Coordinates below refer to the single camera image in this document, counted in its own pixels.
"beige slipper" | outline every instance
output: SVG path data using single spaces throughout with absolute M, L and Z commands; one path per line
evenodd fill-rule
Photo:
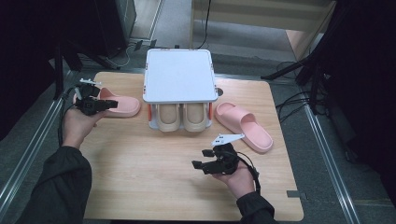
M 183 124 L 188 132 L 201 132 L 206 128 L 207 114 L 205 104 L 184 104 Z
M 157 125 L 162 132 L 173 132 L 180 127 L 179 105 L 157 105 Z

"floor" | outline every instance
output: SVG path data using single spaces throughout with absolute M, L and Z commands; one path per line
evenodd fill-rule
M 144 27 L 146 24 L 146 28 L 136 28 L 131 43 L 143 40 L 143 46 L 136 49 L 132 44 L 119 57 L 106 59 L 122 65 L 120 70 L 124 72 L 144 71 L 146 52 L 152 40 L 156 40 L 157 48 L 173 48 L 175 45 L 187 48 L 189 44 L 190 1 L 134 1 L 137 11 L 135 27 Z M 151 7 L 145 7 L 144 4 L 151 4 Z M 202 44 L 203 23 L 195 22 L 194 46 Z M 260 76 L 271 75 L 295 62 L 285 31 L 273 28 L 210 22 L 203 49 L 212 52 L 215 73 L 223 77 L 259 81 Z M 84 69 L 80 73 L 69 71 L 67 66 L 64 69 L 66 85 L 73 84 L 80 77 L 94 77 L 95 73 L 104 70 L 83 55 L 81 60 L 84 62 Z M 269 82 L 276 105 L 281 105 L 293 94 L 309 88 L 309 83 L 305 87 L 297 86 L 293 81 L 294 77 L 295 74 L 290 73 Z M 0 153 L 5 155 L 1 160 L 5 167 L 0 171 L 2 188 L 7 185 L 6 180 L 13 176 L 12 173 L 18 168 L 17 164 L 24 158 L 24 154 L 28 152 L 28 157 L 33 158 L 30 160 L 30 169 L 24 174 L 25 178 L 18 183 L 17 191 L 11 191 L 16 192 L 13 201 L 2 204 L 1 223 L 13 223 L 21 213 L 40 173 L 43 160 L 57 147 L 57 119 L 47 113 L 52 111 L 56 114 L 59 111 L 58 102 L 51 99 L 52 94 L 53 87 L 50 87 L 8 137 L 0 142 Z M 286 119 L 281 122 L 281 128 L 304 209 L 304 219 L 298 223 L 396 223 L 395 208 L 381 186 L 377 173 L 365 164 L 349 162 L 331 120 L 326 116 L 313 116 L 307 106 L 298 110 L 301 105 L 303 104 L 300 101 L 298 104 L 285 106 L 280 115 L 290 115 L 284 117 Z M 84 220 L 84 223 L 91 224 L 110 222 Z

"human hand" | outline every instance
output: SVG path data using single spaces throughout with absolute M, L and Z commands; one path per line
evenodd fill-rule
M 253 176 L 243 162 L 238 162 L 238 168 L 231 175 L 215 174 L 216 179 L 227 185 L 236 199 L 254 191 Z
M 96 122 L 105 115 L 106 111 L 86 116 L 76 108 L 69 109 L 64 115 L 64 142 L 62 146 L 79 148 L 92 128 L 96 127 Z

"pink slipper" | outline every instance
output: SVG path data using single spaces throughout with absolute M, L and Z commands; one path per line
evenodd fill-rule
M 273 145 L 273 139 L 257 123 L 253 114 L 231 103 L 222 103 L 216 107 L 216 119 L 233 133 L 243 133 L 248 146 L 259 153 L 267 152 Z
M 131 96 L 120 96 L 113 94 L 108 88 L 102 88 L 99 92 L 100 100 L 115 100 L 119 102 L 117 108 L 108 109 L 108 118 L 129 118 L 140 110 L 140 102 Z

